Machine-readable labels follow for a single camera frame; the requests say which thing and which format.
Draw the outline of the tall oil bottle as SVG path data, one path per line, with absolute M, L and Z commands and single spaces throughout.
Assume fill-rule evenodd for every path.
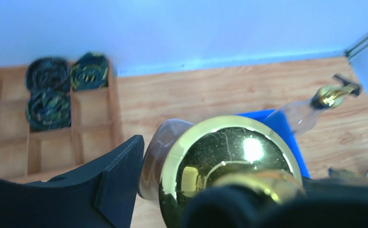
M 298 149 L 271 123 L 168 119 L 144 153 L 138 194 L 159 207 L 168 228 L 250 228 L 303 194 L 307 175 Z
M 340 106 L 345 96 L 358 97 L 363 91 L 361 83 L 345 78 L 341 74 L 335 74 L 332 78 L 340 84 L 322 86 L 307 100 L 284 104 L 275 109 L 266 121 L 283 117 L 293 134 L 302 134 L 316 125 L 321 113 Z

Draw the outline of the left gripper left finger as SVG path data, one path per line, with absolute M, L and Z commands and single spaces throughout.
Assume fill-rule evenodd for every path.
M 144 140 L 135 135 L 46 182 L 0 179 L 0 228 L 128 228 Z

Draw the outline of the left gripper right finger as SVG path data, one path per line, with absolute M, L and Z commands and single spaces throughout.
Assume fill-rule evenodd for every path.
M 211 187 L 194 197 L 184 228 L 368 228 L 368 179 L 306 179 L 305 194 L 284 204 L 240 185 Z

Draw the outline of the blue plastic divided bin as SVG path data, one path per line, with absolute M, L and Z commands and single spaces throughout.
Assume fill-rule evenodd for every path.
M 292 150 L 295 156 L 295 159 L 299 165 L 301 175 L 303 177 L 309 178 L 310 175 L 309 175 L 307 166 L 304 162 L 304 159 L 300 151 L 300 148 L 298 146 L 298 143 L 287 123 L 286 118 L 284 116 L 280 116 L 280 117 L 273 117 L 272 119 L 266 120 L 266 118 L 273 112 L 274 112 L 274 109 L 265 109 L 265 110 L 247 112 L 247 113 L 238 113 L 236 115 L 258 120 L 264 123 L 265 125 L 269 126 L 274 131 L 276 131 L 278 135 L 283 138 L 283 140 L 287 143 L 289 148 Z

